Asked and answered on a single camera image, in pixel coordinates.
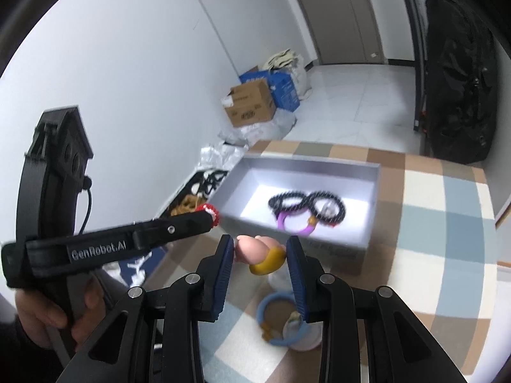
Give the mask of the person's left hand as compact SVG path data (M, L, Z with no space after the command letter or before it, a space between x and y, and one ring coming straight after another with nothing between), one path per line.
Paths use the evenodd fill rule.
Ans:
M106 314L104 291L100 282L92 278L84 292L85 311L71 328L71 336L78 349ZM32 342L43 349L50 349L47 327L66 328L67 316L63 310L38 291L16 291L17 315L23 329Z

